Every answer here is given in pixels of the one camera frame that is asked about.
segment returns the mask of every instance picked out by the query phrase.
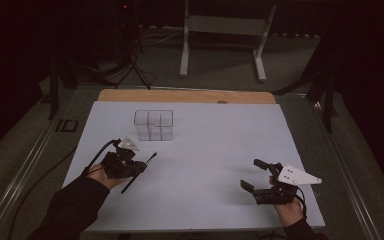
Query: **white plastic part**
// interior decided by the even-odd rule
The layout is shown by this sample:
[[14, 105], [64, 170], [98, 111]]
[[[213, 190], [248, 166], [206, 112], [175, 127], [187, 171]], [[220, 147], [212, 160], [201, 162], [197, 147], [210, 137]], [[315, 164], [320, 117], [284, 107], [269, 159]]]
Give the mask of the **white plastic part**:
[[320, 178], [310, 175], [288, 164], [283, 166], [283, 169], [280, 172], [277, 180], [279, 182], [287, 183], [294, 186], [322, 183], [322, 180]]
[[118, 144], [118, 146], [124, 149], [130, 149], [132, 151], [140, 150], [140, 147], [130, 137], [124, 138], [123, 141]]

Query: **floor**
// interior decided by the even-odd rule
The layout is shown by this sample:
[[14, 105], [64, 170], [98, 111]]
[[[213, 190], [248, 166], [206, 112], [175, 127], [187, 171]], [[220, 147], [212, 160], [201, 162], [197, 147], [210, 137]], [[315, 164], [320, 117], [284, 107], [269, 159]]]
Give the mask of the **floor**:
[[[168, 35], [148, 35], [155, 31]], [[221, 41], [195, 35], [188, 76], [181, 78], [182, 38], [177, 31], [143, 33], [144, 51], [137, 53], [137, 67], [149, 81], [157, 76], [154, 89], [277, 90], [300, 78], [318, 43], [317, 38], [271, 36], [262, 57], [267, 74], [263, 83], [254, 69], [252, 40], [230, 43], [228, 37]], [[122, 75], [114, 75], [110, 81], [118, 82]], [[24, 239], [40, 223], [49, 199], [61, 187], [71, 160], [65, 156], [77, 145], [93, 101], [106, 88], [88, 79], [79, 81], [75, 90], [60, 89], [60, 110], [54, 120], [47, 119], [49, 105], [38, 102], [0, 142], [0, 239]], [[46, 94], [48, 81], [42, 84]], [[143, 87], [134, 71], [119, 85]], [[308, 87], [276, 96], [276, 101], [306, 170], [323, 179], [313, 190], [326, 227], [316, 231], [329, 239], [384, 239], [384, 177], [376, 160], [340, 94], [335, 93], [333, 133], [328, 133], [320, 121], [323, 102], [309, 103], [304, 97]], [[78, 126], [75, 131], [61, 131], [60, 121], [77, 122]], [[271, 231], [149, 232], [133, 233], [131, 239], [262, 239]], [[118, 235], [85, 232], [81, 239], [117, 239]]]

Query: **hand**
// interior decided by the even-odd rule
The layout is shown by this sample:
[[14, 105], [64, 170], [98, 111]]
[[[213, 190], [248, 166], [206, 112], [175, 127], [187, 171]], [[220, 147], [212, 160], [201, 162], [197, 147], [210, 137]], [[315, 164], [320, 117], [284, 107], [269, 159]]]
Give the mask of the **hand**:
[[[270, 183], [273, 184], [273, 176], [270, 176]], [[273, 206], [284, 227], [289, 227], [304, 217], [301, 209], [301, 202], [297, 198], [294, 198], [291, 203], [284, 205], [275, 204]]]
[[101, 164], [94, 165], [89, 170], [89, 173], [86, 175], [86, 177], [92, 178], [92, 179], [100, 182], [102, 185], [107, 187], [109, 190], [111, 190], [115, 186], [127, 181], [127, 178], [120, 178], [120, 179], [111, 178], [111, 179], [109, 179]]

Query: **wooden edge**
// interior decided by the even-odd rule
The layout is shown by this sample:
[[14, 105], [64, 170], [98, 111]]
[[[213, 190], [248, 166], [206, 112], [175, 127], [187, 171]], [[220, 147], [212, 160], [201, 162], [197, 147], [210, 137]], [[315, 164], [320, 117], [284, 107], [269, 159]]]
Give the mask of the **wooden edge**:
[[104, 89], [98, 101], [276, 104], [269, 92]]

